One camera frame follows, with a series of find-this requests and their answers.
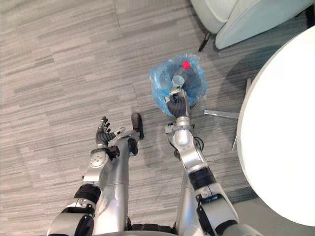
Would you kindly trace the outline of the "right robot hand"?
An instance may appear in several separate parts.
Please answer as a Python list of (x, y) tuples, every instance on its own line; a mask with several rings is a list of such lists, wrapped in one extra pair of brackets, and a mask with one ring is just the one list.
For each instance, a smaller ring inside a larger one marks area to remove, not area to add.
[(189, 100), (182, 88), (174, 87), (164, 98), (169, 112), (175, 117), (189, 117)]

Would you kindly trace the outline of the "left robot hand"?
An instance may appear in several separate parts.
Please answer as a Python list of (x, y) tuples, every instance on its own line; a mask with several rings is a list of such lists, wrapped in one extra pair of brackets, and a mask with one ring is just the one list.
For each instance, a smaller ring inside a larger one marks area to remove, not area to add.
[(97, 147), (108, 146), (111, 140), (113, 140), (114, 138), (116, 138), (118, 135), (122, 134), (126, 130), (125, 127), (121, 127), (116, 131), (111, 131), (109, 126), (110, 126), (110, 122), (108, 121), (108, 118), (104, 116), (101, 119), (101, 123), (96, 130), (95, 142), (96, 142)]

